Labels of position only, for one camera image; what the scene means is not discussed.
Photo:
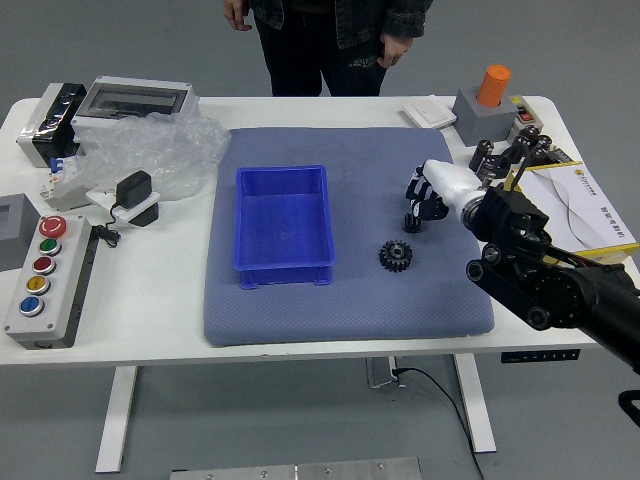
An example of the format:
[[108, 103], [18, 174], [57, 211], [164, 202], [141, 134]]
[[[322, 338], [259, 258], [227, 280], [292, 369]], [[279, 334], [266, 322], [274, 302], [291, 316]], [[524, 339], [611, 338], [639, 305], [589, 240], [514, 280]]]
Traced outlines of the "person's right hand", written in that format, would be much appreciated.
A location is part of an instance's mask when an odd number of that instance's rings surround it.
[[252, 26], [246, 22], [248, 13], [249, 4], [247, 0], [223, 1], [224, 18], [235, 31], [246, 32], [252, 29]]

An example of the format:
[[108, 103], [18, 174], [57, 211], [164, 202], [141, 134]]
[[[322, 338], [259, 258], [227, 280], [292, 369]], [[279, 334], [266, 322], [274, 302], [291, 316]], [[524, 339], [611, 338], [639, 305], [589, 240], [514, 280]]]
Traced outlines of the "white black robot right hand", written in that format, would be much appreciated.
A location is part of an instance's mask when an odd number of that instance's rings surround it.
[[410, 213], [405, 215], [405, 227], [415, 230], [422, 221], [444, 219], [454, 209], [461, 223], [470, 229], [485, 193], [470, 169], [426, 160], [415, 169], [407, 187], [405, 198], [410, 202]]

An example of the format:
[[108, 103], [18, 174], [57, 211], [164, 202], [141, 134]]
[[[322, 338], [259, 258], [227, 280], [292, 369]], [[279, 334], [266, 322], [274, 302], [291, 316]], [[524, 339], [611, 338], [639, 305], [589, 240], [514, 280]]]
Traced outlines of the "person's left hand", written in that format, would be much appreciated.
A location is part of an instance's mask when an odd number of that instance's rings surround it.
[[382, 42], [382, 53], [378, 58], [379, 65], [384, 69], [395, 66], [398, 61], [412, 47], [414, 40], [409, 37], [398, 37], [383, 33], [380, 36]]

